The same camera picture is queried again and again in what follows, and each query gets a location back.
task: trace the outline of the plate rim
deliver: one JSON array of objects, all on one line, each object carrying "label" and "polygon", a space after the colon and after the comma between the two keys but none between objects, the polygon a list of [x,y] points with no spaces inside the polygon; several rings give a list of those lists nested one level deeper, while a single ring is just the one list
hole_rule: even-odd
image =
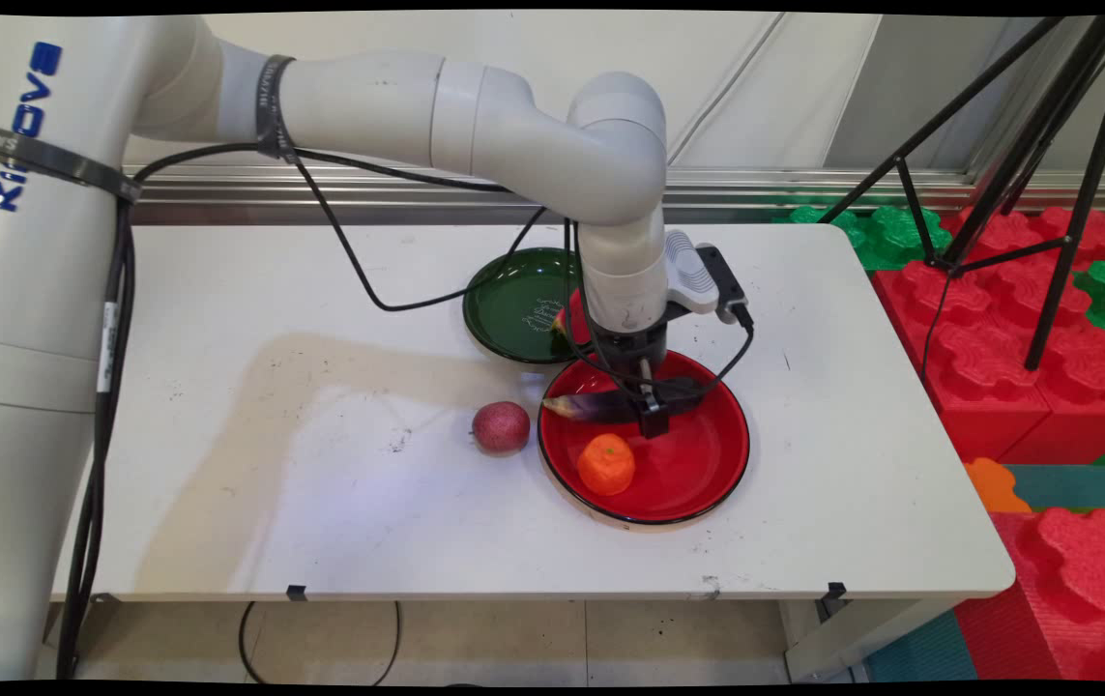
[{"label": "plate rim", "polygon": [[[688,361],[693,362],[693,365],[698,366],[699,368],[702,368],[702,369],[704,369],[706,371],[711,371],[709,369],[707,369],[707,366],[702,365],[702,362],[698,362],[697,360],[691,358],[690,356],[685,356],[684,352],[680,352],[680,351],[669,351],[669,352],[675,352],[676,356],[680,356],[681,358],[684,358],[684,360],[688,360]],[[577,361],[577,358],[575,358],[575,360],[571,360],[568,366],[566,366],[564,369],[561,369],[561,371],[558,371],[558,373],[552,377],[551,381],[548,382],[547,388],[544,390],[544,399],[548,398],[548,391],[552,390],[552,384],[556,383],[558,379],[560,379],[560,376],[564,376],[566,373],[566,370],[569,370],[571,367],[573,367],[573,365],[575,365],[576,361]],[[724,382],[719,382],[718,384],[715,386],[716,389],[718,389],[720,387],[723,387],[724,390],[726,392],[728,392],[729,398],[732,398],[733,401],[735,402],[735,404],[737,404],[738,410],[741,410],[741,402],[737,401],[737,393],[733,393],[733,390],[729,389],[728,384],[726,384]],[[741,484],[741,479],[746,478],[746,471],[749,471],[749,467],[750,467],[750,452],[751,452],[751,446],[750,446],[750,423],[746,419],[746,411],[741,410],[741,428],[746,431],[746,456],[741,460],[741,473],[738,473],[737,481],[734,481],[733,485],[729,485],[728,489],[725,491],[725,493],[723,495],[720,495],[719,498],[716,498],[715,502],[713,502],[711,504],[711,506],[703,507],[702,510],[692,513],[690,515],[680,516],[680,518],[675,518],[675,519],[667,519],[667,520],[645,520],[645,519],[641,519],[641,518],[630,518],[630,516],[625,516],[625,515],[622,515],[620,513],[614,513],[614,512],[611,512],[611,510],[606,510],[604,507],[597,506],[596,503],[591,503],[587,498],[583,498],[582,494],[580,494],[577,491],[575,491],[573,486],[571,486],[568,483],[566,483],[565,478],[561,478],[560,472],[556,471],[556,467],[552,466],[551,460],[549,460],[549,457],[548,457],[547,444],[545,444],[545,442],[544,442],[544,411],[546,411],[546,410],[547,409],[544,408],[544,400],[540,399],[539,400],[538,415],[535,419],[535,435],[536,435],[536,439],[538,440],[538,443],[539,443],[539,455],[540,455],[540,457],[544,458],[544,466],[547,467],[547,470],[549,472],[552,472],[552,476],[555,476],[555,478],[557,481],[557,484],[560,484],[561,488],[565,488],[570,495],[573,495],[573,497],[579,503],[582,503],[583,506],[590,507],[591,510],[594,510],[594,512],[599,513],[600,515],[609,516],[609,518],[613,518],[614,520],[620,520],[620,521],[625,521],[625,523],[633,523],[633,524],[644,524],[644,525],[666,525],[666,524],[684,523],[684,521],[688,521],[688,520],[692,520],[692,519],[695,519],[695,518],[701,518],[701,516],[706,515],[707,513],[709,513],[712,510],[715,510],[715,508],[718,507],[720,505],[720,503],[723,503],[724,500],[728,500],[728,497],[733,494],[734,491],[737,489],[737,486]]]}]

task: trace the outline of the floor tile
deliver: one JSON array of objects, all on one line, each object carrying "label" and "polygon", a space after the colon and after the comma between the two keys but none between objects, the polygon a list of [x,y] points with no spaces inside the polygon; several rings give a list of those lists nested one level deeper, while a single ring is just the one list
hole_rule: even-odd
[{"label": "floor tile", "polygon": [[81,633],[75,677],[243,682],[238,655],[243,608],[235,602],[123,602],[112,612],[97,612],[94,607]]},{"label": "floor tile", "polygon": [[583,686],[580,602],[402,602],[387,685]]},{"label": "floor tile", "polygon": [[389,664],[397,626],[392,602],[257,603],[251,667],[270,684],[370,685]]},{"label": "floor tile", "polygon": [[588,602],[591,686],[787,684],[775,602]]}]

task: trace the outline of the black tripod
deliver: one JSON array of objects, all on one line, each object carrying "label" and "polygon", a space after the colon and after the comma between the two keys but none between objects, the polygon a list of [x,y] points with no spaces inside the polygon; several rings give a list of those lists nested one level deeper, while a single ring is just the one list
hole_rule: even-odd
[{"label": "black tripod", "polygon": [[[908,165],[905,158],[918,145],[923,144],[933,133],[947,123],[960,107],[964,107],[977,93],[986,88],[986,85],[993,82],[999,74],[1002,74],[1008,66],[1011,66],[1017,59],[1024,55],[1027,51],[1038,43],[1039,39],[1059,25],[1063,18],[1045,18],[1036,27],[1030,30],[1029,34],[1021,36],[1007,53],[1003,53],[998,61],[993,62],[982,72],[959,96],[951,98],[943,109],[933,116],[929,122],[918,128],[914,136],[909,137],[904,145],[897,147],[896,151],[878,165],[870,176],[862,180],[852,192],[849,192],[842,201],[835,203],[825,215],[819,220],[821,223],[830,223],[835,220],[849,205],[852,205],[857,198],[862,197],[871,186],[883,178],[887,172],[896,167],[901,173],[901,184],[904,186],[905,194],[908,198],[908,207],[914,222],[917,224],[917,233],[923,239],[923,251],[927,265],[945,268],[947,277],[945,283],[950,283],[951,278],[960,277],[970,270],[981,268],[1003,261],[1020,260],[1022,256],[1060,250],[1059,263],[1055,264],[1055,273],[1051,276],[1051,286],[1048,289],[1046,300],[1042,304],[1042,314],[1039,317],[1038,329],[1033,334],[1030,342],[1029,354],[1024,358],[1024,368],[1035,370],[1042,361],[1042,352],[1046,349],[1046,340],[1051,334],[1052,323],[1055,321],[1055,313],[1060,308],[1060,299],[1063,297],[1063,289],[1069,282],[1069,272],[1072,270],[1072,261],[1077,254],[1081,235],[1086,228],[1086,215],[1093,205],[1094,196],[1097,192],[1097,183],[1102,179],[1105,167],[1105,113],[1102,124],[1097,127],[1097,137],[1094,140],[1093,150],[1090,155],[1090,164],[1086,165],[1084,180],[1081,183],[1081,192],[1077,201],[1072,208],[1072,220],[1069,223],[1069,232],[1065,235],[1043,243],[1035,243],[1033,246],[1025,246],[1023,250],[1009,251],[1007,254],[999,254],[972,263],[964,264],[964,260],[972,251],[972,245],[978,241],[978,236],[990,215],[1002,205],[1002,214],[1011,212],[1017,200],[1024,193],[1024,187],[1029,184],[1033,172],[1038,170],[1039,164],[1050,149],[1051,143],[1055,139],[1060,128],[1066,123],[1069,116],[1081,103],[1081,98],[1090,91],[1091,85],[1097,78],[1102,67],[1105,66],[1105,14],[1099,14],[1091,22],[1086,33],[1082,35],[1072,54],[1060,72],[1052,80],[1046,94],[1034,106],[1029,119],[1021,127],[1020,134],[1012,143],[1007,157],[994,168],[994,176],[991,178],[986,189],[978,197],[972,207],[972,212],[960,228],[960,232],[955,235],[954,241],[941,255],[935,252],[932,245],[932,235],[926,228],[926,220],[923,210],[917,203],[917,193],[914,190],[914,180],[908,172]],[[947,296],[947,286],[943,289],[943,297]]]}]

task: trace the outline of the white table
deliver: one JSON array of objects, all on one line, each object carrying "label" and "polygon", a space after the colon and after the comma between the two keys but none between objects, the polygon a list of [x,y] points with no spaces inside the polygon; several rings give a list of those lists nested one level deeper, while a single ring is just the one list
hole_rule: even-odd
[{"label": "white table", "polygon": [[[549,221],[526,246],[560,246]],[[397,304],[464,285],[516,229],[347,233]],[[813,679],[1011,586],[1011,560],[844,234],[682,229],[720,247],[750,298],[757,338],[726,382],[753,449],[728,500],[654,528],[570,498],[534,432],[513,457],[476,450],[477,407],[513,400],[534,415],[560,367],[485,351],[460,300],[379,312],[328,226],[137,229],[94,591],[782,600],[790,675]],[[743,338],[708,314],[673,323],[669,347],[719,368]],[[855,602],[819,626],[812,600],[829,582]]]}]

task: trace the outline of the robotic arm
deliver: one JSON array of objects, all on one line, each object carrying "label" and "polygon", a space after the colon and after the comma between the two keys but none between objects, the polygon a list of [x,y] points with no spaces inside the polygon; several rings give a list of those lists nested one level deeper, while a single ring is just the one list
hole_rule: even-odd
[{"label": "robotic arm", "polygon": [[[254,141],[266,59],[193,17],[0,18],[0,128],[115,168],[131,133]],[[293,62],[280,97],[299,146],[484,177],[580,221],[589,320],[624,375],[659,368],[670,318],[722,305],[664,232],[663,107],[635,75],[587,83],[566,123],[516,74],[414,52]],[[104,190],[0,165],[0,678],[34,671],[92,444],[114,215]]]}]

